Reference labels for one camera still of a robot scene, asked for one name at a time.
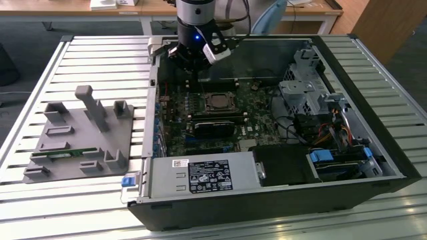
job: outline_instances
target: motherboard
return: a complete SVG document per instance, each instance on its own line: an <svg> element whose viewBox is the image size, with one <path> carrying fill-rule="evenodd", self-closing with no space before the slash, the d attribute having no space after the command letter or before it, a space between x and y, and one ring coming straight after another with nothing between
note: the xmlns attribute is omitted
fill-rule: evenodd
<svg viewBox="0 0 427 240"><path fill-rule="evenodd" d="M235 78L215 84L202 80L197 90L165 85L159 99L170 157L247 152L282 142L269 107L270 88L261 84Z"/></svg>

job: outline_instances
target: white sticker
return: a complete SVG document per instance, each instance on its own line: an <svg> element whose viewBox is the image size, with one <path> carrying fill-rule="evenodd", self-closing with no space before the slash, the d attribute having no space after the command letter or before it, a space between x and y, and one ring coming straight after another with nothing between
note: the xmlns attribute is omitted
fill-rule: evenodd
<svg viewBox="0 0 427 240"><path fill-rule="evenodd" d="M59 158L69 158L71 157L73 155L70 153L63 153L63 154L54 154L54 155L50 155L48 157L51 159L59 159Z"/></svg>
<svg viewBox="0 0 427 240"><path fill-rule="evenodd" d="M189 159L173 160L173 168L189 167Z"/></svg>
<svg viewBox="0 0 427 240"><path fill-rule="evenodd" d="M121 11L119 14L123 14L123 15L138 15L139 12L138 11Z"/></svg>

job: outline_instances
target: white table leg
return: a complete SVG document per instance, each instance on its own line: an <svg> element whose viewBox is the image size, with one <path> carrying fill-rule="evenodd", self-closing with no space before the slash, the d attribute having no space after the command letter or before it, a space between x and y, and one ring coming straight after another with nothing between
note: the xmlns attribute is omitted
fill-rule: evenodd
<svg viewBox="0 0 427 240"><path fill-rule="evenodd" d="M143 34L147 36L154 35L153 31L153 16L142 16L141 18L141 25Z"/></svg>
<svg viewBox="0 0 427 240"><path fill-rule="evenodd" d="M325 21L321 25L319 32L318 32L319 35L330 34L337 18L338 18L337 15L325 16Z"/></svg>

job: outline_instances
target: green circuit board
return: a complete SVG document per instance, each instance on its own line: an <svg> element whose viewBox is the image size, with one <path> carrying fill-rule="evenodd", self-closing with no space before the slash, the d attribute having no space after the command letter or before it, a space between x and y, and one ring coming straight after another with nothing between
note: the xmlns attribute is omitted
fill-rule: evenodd
<svg viewBox="0 0 427 240"><path fill-rule="evenodd" d="M254 80L239 80L239 88L234 92L187 93L182 86L163 98L163 122L166 128L167 155L170 157L213 153L241 152L239 141L255 140L258 145L273 145L282 142L267 107L270 93L265 88L257 90ZM231 137L214 139L195 139L189 132L191 128L190 114L203 113L210 106L206 105L207 96L233 96L234 107L241 112L246 112L245 124L237 124Z"/></svg>

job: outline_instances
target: wooden table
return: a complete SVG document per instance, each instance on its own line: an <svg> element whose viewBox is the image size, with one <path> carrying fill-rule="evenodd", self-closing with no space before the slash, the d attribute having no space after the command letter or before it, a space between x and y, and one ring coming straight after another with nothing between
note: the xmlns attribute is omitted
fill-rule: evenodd
<svg viewBox="0 0 427 240"><path fill-rule="evenodd" d="M91 0L0 0L0 21L43 22L47 30L52 22L141 22L143 3L91 11Z"/></svg>
<svg viewBox="0 0 427 240"><path fill-rule="evenodd" d="M90 0L0 0L0 21L43 22L47 29L52 22L139 21L145 35L153 35L153 21L175 21L177 8L163 0L139 0L137 6L91 11ZM325 0L303 4L305 8L289 7L282 21L322 22L318 33L329 34L335 20L343 14Z"/></svg>

